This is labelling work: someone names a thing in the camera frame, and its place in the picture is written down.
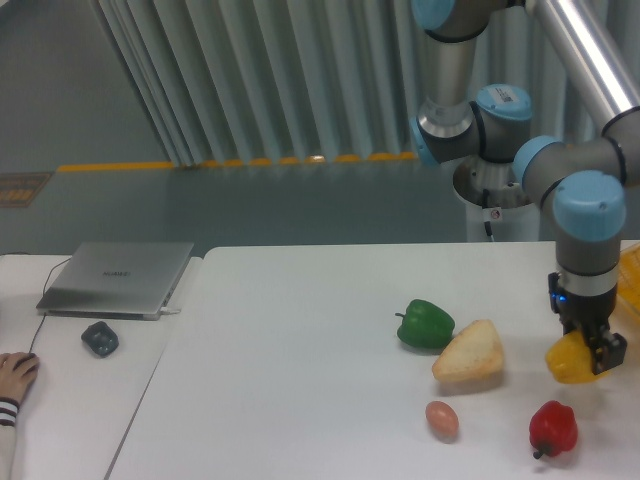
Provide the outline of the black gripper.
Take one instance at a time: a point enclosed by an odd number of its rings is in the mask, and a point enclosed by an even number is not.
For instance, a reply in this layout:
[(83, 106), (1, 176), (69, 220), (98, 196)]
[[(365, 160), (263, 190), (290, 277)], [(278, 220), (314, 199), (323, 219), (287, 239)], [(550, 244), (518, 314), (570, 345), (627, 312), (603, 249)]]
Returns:
[(553, 313), (563, 325), (563, 335), (579, 339), (581, 334), (589, 341), (592, 373), (603, 374), (624, 362), (627, 340), (610, 331), (609, 316), (616, 305), (617, 287), (595, 295), (582, 296), (566, 290), (561, 274), (548, 275), (549, 300)]

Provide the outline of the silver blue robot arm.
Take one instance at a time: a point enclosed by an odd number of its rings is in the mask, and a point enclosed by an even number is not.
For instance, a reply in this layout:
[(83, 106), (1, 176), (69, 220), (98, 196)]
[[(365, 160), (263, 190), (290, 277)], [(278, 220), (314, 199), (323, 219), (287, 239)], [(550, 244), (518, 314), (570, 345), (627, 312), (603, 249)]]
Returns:
[(591, 368), (622, 364), (627, 343), (611, 331), (624, 191), (639, 182), (639, 86), (590, 3), (527, 1), (564, 65), (599, 136), (571, 147), (550, 136), (529, 138), (531, 107), (508, 85), (467, 99), (477, 37), (507, 1), (416, 1), (414, 18), (432, 42), (436, 71), (411, 121), (420, 159), (467, 156), (504, 165), (529, 200), (553, 223), (557, 269), (548, 277), (552, 310), (565, 332), (578, 332)]

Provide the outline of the striped sleeve forearm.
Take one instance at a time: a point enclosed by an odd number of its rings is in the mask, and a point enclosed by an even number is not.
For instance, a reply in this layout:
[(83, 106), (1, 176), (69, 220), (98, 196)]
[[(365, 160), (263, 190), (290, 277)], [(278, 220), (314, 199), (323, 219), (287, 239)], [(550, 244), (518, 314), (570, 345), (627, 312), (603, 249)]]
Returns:
[(16, 420), (19, 413), (19, 405), (11, 399), (2, 398), (0, 403), (1, 417), (1, 444), (0, 444), (0, 471), (1, 480), (9, 480), (14, 462), (16, 449)]

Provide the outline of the person's hand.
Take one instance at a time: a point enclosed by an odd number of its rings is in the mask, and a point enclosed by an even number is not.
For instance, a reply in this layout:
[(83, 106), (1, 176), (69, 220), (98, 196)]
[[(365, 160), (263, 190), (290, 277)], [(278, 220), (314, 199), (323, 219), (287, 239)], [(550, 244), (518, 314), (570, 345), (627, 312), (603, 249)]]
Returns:
[(38, 370), (25, 373), (22, 360), (31, 353), (16, 352), (1, 355), (0, 389), (1, 398), (14, 400), (19, 406), (23, 403), (32, 383), (38, 376)]

